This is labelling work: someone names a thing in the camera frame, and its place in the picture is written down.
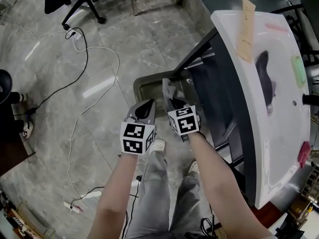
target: white cable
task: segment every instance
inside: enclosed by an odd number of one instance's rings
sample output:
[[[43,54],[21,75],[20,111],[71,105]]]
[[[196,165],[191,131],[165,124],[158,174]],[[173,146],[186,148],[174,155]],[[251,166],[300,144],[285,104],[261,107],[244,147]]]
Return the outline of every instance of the white cable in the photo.
[[[70,139],[70,151],[69,151],[69,157],[68,157],[68,160],[69,160],[68,176],[69,176],[69,179],[70,179],[72,188],[73,188],[74,191],[78,194],[79,198],[81,198],[80,194],[79,194],[79,193],[76,191],[76,189],[74,188],[74,185],[73,185],[73,182],[72,182],[72,179],[71,179],[71,176],[70,176],[70,166],[71,166],[71,159],[70,159],[70,157],[71,157],[71,151],[72,151],[72,137],[73,137],[73,134],[74,134],[74,131],[75,131],[75,127],[76,127],[76,124],[78,123],[79,118],[80,118],[86,111],[88,111],[90,108],[92,108],[93,106],[95,106],[95,105],[100,101],[100,99],[105,95],[105,93],[107,93],[107,92],[114,86],[114,84],[115,84],[115,82],[116,82],[116,77],[117,77],[117,75],[118,75],[119,68],[120,68],[120,59],[119,59],[118,55],[117,55],[113,50],[111,50],[111,49],[109,49],[109,48],[105,48],[105,47],[89,47],[89,48],[87,48],[87,49],[85,49],[85,50],[80,51],[80,50],[78,50],[78,49],[75,47],[74,38],[72,39],[72,42],[73,42],[73,47],[74,47],[74,49],[75,49],[77,52],[84,52],[84,51],[86,51],[86,50],[88,50],[88,49],[92,49],[92,48],[106,49],[106,50],[112,51],[112,52],[116,55],[116,57],[117,57],[117,59],[118,59],[118,68],[117,68],[117,70],[116,70],[116,74],[115,74],[115,78],[114,78],[113,84],[112,84],[106,91],[103,92],[103,94],[97,99],[97,101],[95,101],[95,102],[94,102],[93,104],[91,104],[89,107],[87,107],[86,109],[84,109],[84,110],[78,115],[78,117],[77,117],[76,120],[75,120],[74,128],[73,128],[73,130],[72,130],[71,139]],[[87,218],[89,218],[89,219],[92,220],[92,219],[93,219],[93,215],[92,215],[92,211],[91,211],[90,207],[83,201],[83,199],[81,199],[81,201],[89,208],[90,214],[91,214],[92,217],[91,217],[91,218],[88,217],[84,212],[83,212],[83,214],[84,214]]]
[[[43,35],[41,35],[39,37],[35,37],[34,34],[32,33],[32,31],[25,30],[23,26],[19,26],[19,25],[16,25],[16,24],[13,24],[13,25],[17,26],[18,29],[21,27],[25,32],[31,33],[35,39],[39,39],[39,38],[41,38],[41,37],[43,37],[43,36],[45,36],[47,34],[58,34],[58,33],[67,32],[67,31],[64,30],[64,31],[58,31],[58,32],[53,32],[53,33],[46,33],[46,34],[43,34]]]

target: gray pants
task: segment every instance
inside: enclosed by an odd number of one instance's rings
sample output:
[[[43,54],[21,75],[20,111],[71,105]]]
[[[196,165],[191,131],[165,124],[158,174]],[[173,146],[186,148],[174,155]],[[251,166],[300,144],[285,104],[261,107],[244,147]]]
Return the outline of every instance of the gray pants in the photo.
[[[167,163],[163,154],[152,152],[139,187],[139,205],[126,233],[126,239],[185,238],[186,232],[202,235],[200,229],[199,175],[188,173],[179,187],[176,207],[169,227]]]

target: black and white marker cube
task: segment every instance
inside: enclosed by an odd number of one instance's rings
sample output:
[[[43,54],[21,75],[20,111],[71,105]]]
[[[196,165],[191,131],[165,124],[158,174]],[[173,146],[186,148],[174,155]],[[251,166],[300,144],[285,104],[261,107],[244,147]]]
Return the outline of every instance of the black and white marker cube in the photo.
[[[171,127],[179,134],[184,135],[199,131],[195,106],[185,107],[168,112]]]
[[[121,147],[124,153],[144,155],[154,141],[154,137],[154,125],[122,122]]]

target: paper label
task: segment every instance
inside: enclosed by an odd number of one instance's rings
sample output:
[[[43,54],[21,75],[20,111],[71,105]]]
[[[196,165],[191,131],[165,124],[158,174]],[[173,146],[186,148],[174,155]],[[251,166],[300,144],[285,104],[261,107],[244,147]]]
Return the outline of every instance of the paper label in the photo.
[[[251,63],[253,61],[253,36],[254,36],[254,18],[256,6],[248,0],[243,0],[243,14],[241,32],[237,41],[237,55]]]

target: white sink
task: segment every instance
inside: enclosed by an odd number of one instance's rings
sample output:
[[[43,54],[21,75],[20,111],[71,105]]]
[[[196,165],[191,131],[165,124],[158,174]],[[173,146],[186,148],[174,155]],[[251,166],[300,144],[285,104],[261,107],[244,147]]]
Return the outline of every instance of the white sink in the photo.
[[[298,170],[297,157],[310,137],[310,108],[302,103],[307,81],[298,86],[291,59],[300,52],[281,14],[255,12],[253,57],[248,63],[236,54],[242,11],[215,11],[211,19],[231,56],[245,95],[256,152],[255,206],[263,207]],[[268,51],[267,73],[276,82],[266,107],[255,63]]]

